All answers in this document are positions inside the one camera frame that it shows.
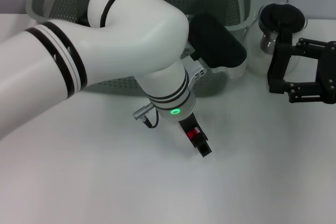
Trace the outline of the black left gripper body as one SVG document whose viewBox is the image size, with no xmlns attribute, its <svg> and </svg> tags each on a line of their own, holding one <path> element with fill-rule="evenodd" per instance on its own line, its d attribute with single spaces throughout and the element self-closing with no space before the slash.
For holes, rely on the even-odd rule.
<svg viewBox="0 0 336 224">
<path fill-rule="evenodd" d="M 207 137 L 200 127 L 195 115 L 192 113 L 189 117 L 184 120 L 179 121 L 179 125 L 183 129 L 184 133 L 191 141 L 194 147 L 196 143 L 200 140 L 207 140 Z"/>
</svg>

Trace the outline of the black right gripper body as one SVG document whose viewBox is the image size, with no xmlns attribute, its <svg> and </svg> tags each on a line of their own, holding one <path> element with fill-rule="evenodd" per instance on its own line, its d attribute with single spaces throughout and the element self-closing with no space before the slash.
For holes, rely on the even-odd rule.
<svg viewBox="0 0 336 224">
<path fill-rule="evenodd" d="M 321 86 L 323 103 L 335 104 L 335 41 L 330 41 L 322 50 L 317 65 L 317 78 Z"/>
</svg>

